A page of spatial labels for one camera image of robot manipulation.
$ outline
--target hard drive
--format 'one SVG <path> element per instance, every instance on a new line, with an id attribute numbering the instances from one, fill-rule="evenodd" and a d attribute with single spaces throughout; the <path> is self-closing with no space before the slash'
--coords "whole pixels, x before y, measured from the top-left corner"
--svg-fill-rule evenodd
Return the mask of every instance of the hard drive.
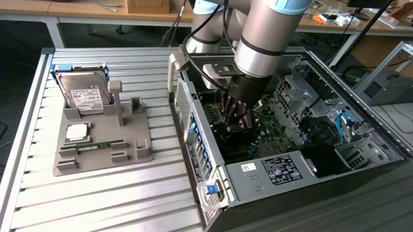
<path id="1" fill-rule="evenodd" d="M 113 104 L 107 68 L 59 67 L 54 74 L 67 107 L 82 115 L 103 113 L 103 106 Z"/>

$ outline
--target label sticker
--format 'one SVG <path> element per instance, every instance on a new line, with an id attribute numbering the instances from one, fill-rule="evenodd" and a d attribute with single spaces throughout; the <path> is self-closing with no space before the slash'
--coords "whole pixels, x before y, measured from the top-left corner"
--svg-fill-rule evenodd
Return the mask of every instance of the label sticker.
<path id="1" fill-rule="evenodd" d="M 102 110 L 103 103 L 98 88 L 71 90 L 76 108 L 79 110 Z"/>
<path id="2" fill-rule="evenodd" d="M 254 163 L 242 164 L 241 168 L 243 169 L 243 172 L 253 171 L 257 169 Z"/>
<path id="3" fill-rule="evenodd" d="M 262 161 L 264 168 L 274 185 L 282 185 L 302 179 L 290 156 L 281 156 Z"/>

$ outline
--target hard drive label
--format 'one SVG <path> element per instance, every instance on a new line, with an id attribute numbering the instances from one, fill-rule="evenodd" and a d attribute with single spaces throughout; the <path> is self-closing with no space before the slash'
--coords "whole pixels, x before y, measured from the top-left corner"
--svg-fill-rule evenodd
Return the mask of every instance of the hard drive label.
<path id="1" fill-rule="evenodd" d="M 76 108 L 83 110 L 102 110 L 103 103 L 98 88 L 71 90 Z"/>
<path id="2" fill-rule="evenodd" d="M 302 179 L 302 175 L 289 155 L 262 161 L 264 168 L 274 185 Z"/>

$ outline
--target floor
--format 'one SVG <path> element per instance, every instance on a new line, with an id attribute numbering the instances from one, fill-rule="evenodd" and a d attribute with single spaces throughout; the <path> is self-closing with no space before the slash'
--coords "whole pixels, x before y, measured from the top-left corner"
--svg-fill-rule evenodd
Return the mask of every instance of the floor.
<path id="1" fill-rule="evenodd" d="M 119 35 L 115 29 L 117 25 L 94 25 L 98 35 L 88 35 L 86 25 L 62 24 L 67 47 L 157 47 L 169 28 L 123 26 L 125 35 Z M 189 28 L 179 28 L 173 46 L 178 46 L 187 34 Z M 304 46 L 328 60 L 337 49 L 326 41 L 338 44 L 341 35 L 317 35 L 320 37 L 314 38 L 312 34 L 296 33 L 290 45 Z M 0 21 L 0 38 L 0 122 L 8 125 L 2 146 L 15 138 L 42 48 L 54 47 L 54 43 L 46 25 L 38 22 Z M 356 63 L 357 60 L 349 57 L 342 66 Z M 10 144 L 0 148 L 0 165 L 7 163 L 11 147 Z"/>

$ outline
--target robotic arm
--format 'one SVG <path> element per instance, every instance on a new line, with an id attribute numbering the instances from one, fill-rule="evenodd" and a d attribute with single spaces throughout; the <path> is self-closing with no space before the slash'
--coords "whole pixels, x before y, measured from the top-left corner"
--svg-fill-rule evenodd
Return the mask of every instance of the robotic arm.
<path id="1" fill-rule="evenodd" d="M 314 0 L 197 0 L 195 2 L 193 31 L 210 17 L 218 4 L 233 7 L 226 18 L 230 39 L 239 40 L 235 65 L 222 67 L 221 70 L 205 67 L 213 79 L 230 79 L 229 92 L 222 93 L 222 114 L 229 131 L 241 131 L 252 127 L 252 107 L 262 98 L 302 14 L 313 3 Z M 225 30 L 222 18 L 223 6 L 191 37 L 187 43 L 190 52 L 219 51 Z"/>

